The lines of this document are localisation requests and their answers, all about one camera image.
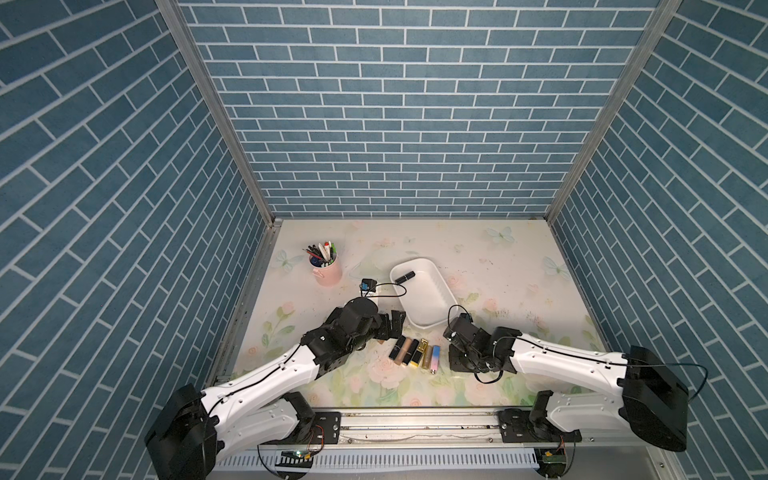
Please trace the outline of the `pink pen holder bucket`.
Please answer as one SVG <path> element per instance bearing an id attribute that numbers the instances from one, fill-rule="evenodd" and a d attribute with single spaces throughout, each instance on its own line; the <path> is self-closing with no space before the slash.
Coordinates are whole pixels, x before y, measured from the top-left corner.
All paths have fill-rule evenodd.
<path id="1" fill-rule="evenodd" d="M 310 256 L 309 262 L 312 266 L 312 275 L 319 285 L 331 287 L 341 281 L 343 269 L 338 258 L 331 263 L 323 263 L 318 258 Z"/>

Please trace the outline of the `blue pink lipstick tube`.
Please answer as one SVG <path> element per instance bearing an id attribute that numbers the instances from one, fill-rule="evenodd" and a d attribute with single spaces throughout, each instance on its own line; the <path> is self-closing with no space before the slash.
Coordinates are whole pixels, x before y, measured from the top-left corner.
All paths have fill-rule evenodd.
<path id="1" fill-rule="evenodd" d="M 436 374 L 439 370 L 440 353 L 441 353 L 441 348 L 439 346 L 434 346 L 432 348 L 430 366 L 429 366 L 429 371 L 431 374 Z"/>

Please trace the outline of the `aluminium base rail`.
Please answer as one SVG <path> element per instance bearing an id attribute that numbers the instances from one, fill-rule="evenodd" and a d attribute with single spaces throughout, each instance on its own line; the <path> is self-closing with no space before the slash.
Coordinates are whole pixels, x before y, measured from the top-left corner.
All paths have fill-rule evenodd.
<path id="1" fill-rule="evenodd" d="M 522 431 L 522 422 L 511 428 L 502 425 L 495 407 L 478 408 L 348 408 L 319 409 L 318 419 L 307 433 L 287 438 L 297 425 L 286 407 L 263 408 L 239 420 L 234 427 L 216 426 L 224 447 L 217 453 L 228 456 L 254 449 L 293 445 L 300 449 L 334 448 L 496 448 L 498 446 L 557 445 L 558 438 L 535 440 Z"/>

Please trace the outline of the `white plastic storage box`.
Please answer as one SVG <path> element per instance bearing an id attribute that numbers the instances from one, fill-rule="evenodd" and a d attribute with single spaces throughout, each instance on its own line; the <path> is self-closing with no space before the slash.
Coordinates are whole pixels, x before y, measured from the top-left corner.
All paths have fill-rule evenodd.
<path id="1" fill-rule="evenodd" d="M 436 264 L 427 258 L 400 263 L 391 269 L 390 281 L 395 282 L 409 273 L 413 276 L 403 282 L 407 292 L 399 298 L 409 322 L 420 329 L 444 325 L 456 298 Z"/>

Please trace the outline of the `pens in bucket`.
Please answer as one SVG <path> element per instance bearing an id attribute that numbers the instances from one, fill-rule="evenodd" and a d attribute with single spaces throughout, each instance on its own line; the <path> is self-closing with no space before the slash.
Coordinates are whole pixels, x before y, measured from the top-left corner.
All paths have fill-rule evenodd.
<path id="1" fill-rule="evenodd" d="M 308 255 L 310 264 L 315 268 L 329 267 L 337 259 L 337 249 L 332 242 L 308 245 L 304 248 L 304 252 Z"/>

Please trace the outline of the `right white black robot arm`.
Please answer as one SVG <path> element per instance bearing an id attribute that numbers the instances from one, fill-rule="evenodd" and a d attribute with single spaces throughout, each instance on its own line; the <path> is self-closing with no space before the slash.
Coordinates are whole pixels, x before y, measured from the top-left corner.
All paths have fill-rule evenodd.
<path id="1" fill-rule="evenodd" d="M 455 372 L 534 375 L 582 388 L 580 394 L 538 392 L 528 420 L 537 439 L 555 441 L 580 429 L 628 430 L 660 449 L 687 448 L 689 390 L 649 349 L 588 351 L 513 328 L 488 333 L 468 313 L 450 316 L 443 336 Z"/>

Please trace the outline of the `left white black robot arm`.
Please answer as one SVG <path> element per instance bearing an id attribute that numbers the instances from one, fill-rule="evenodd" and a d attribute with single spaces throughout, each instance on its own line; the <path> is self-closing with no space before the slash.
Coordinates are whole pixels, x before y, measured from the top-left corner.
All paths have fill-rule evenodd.
<path id="1" fill-rule="evenodd" d="M 204 479 L 218 461 L 257 445 L 310 442 L 316 414 L 299 387 L 342 366 L 371 339 L 399 338 L 405 318 L 354 298 L 262 367 L 204 390 L 177 389 L 145 436 L 156 475 Z"/>

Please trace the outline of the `right green circuit board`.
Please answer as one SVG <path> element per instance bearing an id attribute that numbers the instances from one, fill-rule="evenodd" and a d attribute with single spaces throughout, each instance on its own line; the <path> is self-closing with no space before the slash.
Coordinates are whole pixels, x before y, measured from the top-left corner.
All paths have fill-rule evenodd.
<path id="1" fill-rule="evenodd" d="M 539 465 L 537 473 L 548 479 L 562 477 L 568 466 L 565 454 L 553 453 L 552 451 L 538 451 L 537 460 Z"/>

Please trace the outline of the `brown beige lipstick tube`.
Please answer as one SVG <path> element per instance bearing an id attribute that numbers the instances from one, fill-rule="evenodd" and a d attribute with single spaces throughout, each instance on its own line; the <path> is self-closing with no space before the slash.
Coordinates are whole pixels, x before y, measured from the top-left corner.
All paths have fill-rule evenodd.
<path id="1" fill-rule="evenodd" d="M 396 365 L 407 365 L 417 346 L 418 341 L 416 339 L 406 337 L 403 345 L 401 346 L 397 356 L 394 359 L 394 363 Z"/>

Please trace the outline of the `black gold lipstick tube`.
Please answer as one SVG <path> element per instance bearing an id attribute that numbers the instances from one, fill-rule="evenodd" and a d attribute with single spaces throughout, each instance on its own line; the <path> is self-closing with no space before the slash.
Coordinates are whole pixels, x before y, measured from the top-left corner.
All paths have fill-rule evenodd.
<path id="1" fill-rule="evenodd" d="M 413 368 L 420 366 L 429 343 L 426 339 L 415 339 L 412 345 L 409 347 L 408 354 L 410 355 L 408 365 Z"/>

